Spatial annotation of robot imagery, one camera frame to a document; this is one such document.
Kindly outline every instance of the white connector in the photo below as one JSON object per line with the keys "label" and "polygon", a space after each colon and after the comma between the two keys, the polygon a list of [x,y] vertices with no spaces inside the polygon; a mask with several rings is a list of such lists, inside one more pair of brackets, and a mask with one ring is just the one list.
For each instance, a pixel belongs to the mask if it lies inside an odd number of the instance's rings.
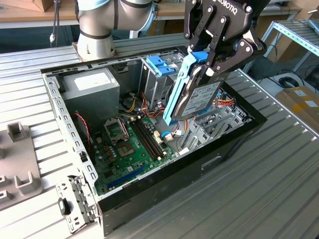
{"label": "white connector", "polygon": [[165,135],[164,138],[166,139],[167,142],[172,141],[174,139],[171,133],[168,133],[167,135]]}

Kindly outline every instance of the green circuit board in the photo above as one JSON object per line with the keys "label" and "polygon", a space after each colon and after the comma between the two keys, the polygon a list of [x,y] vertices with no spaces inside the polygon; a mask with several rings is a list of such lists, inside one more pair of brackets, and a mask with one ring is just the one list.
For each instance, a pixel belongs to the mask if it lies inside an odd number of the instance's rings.
{"label": "green circuit board", "polygon": [[[141,121],[150,131],[155,130],[149,118],[143,118]],[[91,157],[95,158],[95,169],[99,175],[95,182],[98,195],[105,194],[176,157],[169,146],[163,147],[156,143],[166,154],[161,160],[152,159],[130,124],[125,122],[124,125],[129,134],[126,142],[120,140],[116,145],[111,145],[103,127],[91,136],[94,142]],[[96,138],[101,138],[101,142],[97,143]]]}

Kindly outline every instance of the motherboard chip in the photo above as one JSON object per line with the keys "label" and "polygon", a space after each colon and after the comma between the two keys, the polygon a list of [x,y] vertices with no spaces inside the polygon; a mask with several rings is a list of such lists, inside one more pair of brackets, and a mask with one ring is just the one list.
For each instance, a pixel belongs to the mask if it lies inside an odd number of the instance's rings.
{"label": "motherboard chip", "polygon": [[105,176],[106,178],[111,177],[112,175],[113,175],[113,171],[112,171],[112,170],[106,171],[106,172],[104,173],[104,176]]}
{"label": "motherboard chip", "polygon": [[116,145],[116,149],[121,157],[126,157],[135,152],[130,142],[119,143]]}

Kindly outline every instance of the red cable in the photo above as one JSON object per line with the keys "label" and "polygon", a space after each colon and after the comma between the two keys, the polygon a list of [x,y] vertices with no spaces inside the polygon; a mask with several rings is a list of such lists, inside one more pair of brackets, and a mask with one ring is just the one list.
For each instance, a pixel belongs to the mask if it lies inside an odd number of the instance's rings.
{"label": "red cable", "polygon": [[89,133],[89,128],[88,128],[88,125],[86,124],[86,121],[85,119],[83,119],[82,116],[80,116],[78,113],[74,113],[77,117],[79,117],[82,122],[84,123],[84,126],[86,128],[86,133],[88,134],[88,144],[89,144],[89,151],[91,151],[91,142],[90,142],[90,133]]}

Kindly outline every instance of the metal bracket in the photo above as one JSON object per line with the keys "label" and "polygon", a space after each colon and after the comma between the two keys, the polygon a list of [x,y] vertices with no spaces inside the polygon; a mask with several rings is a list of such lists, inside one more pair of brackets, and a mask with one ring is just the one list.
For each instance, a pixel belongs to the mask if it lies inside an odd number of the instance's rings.
{"label": "metal bracket", "polygon": [[61,214],[66,216],[71,233],[79,231],[99,216],[93,194],[83,176],[69,176],[55,187]]}

